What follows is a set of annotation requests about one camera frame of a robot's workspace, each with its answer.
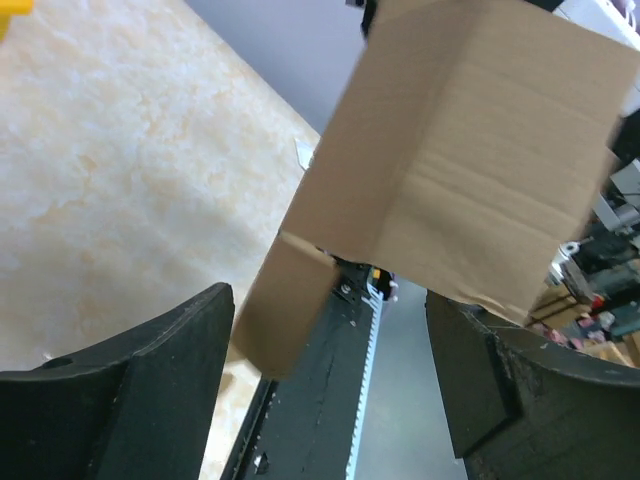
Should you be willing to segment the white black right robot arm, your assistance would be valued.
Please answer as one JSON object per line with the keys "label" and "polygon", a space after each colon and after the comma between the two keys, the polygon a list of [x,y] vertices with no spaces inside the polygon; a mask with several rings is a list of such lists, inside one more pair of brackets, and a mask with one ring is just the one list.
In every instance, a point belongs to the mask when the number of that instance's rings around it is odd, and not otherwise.
{"label": "white black right robot arm", "polygon": [[639,49],[639,0],[532,0],[530,4]]}

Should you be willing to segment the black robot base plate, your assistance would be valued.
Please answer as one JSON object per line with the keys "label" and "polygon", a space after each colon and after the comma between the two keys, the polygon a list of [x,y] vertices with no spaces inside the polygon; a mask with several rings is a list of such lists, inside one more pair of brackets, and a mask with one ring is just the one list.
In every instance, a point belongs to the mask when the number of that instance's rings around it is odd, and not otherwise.
{"label": "black robot base plate", "polygon": [[340,277],[294,372],[260,380],[224,479],[345,479],[372,311],[371,266]]}

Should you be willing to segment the brown cardboard box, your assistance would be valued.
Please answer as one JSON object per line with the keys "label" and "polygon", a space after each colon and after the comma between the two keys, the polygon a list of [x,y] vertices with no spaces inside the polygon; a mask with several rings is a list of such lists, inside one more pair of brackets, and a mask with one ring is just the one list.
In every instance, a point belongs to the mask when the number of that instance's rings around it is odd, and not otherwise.
{"label": "brown cardboard box", "polygon": [[523,324],[584,225],[635,47],[526,1],[384,1],[232,341],[287,375],[337,280],[370,264]]}

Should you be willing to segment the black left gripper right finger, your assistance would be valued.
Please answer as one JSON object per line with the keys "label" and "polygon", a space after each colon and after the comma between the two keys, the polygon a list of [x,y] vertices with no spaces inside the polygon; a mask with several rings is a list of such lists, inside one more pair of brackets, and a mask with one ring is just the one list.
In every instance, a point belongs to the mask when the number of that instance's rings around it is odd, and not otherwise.
{"label": "black left gripper right finger", "polygon": [[434,292],[426,320],[471,479],[636,479],[639,372]]}

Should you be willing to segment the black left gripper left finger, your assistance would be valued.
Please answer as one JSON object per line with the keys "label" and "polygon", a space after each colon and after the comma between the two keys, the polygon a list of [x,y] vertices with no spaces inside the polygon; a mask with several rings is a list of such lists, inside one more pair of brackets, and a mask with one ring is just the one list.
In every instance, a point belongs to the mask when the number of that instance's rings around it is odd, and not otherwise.
{"label": "black left gripper left finger", "polygon": [[234,317],[217,283],[30,371],[1,375],[5,479],[195,479]]}

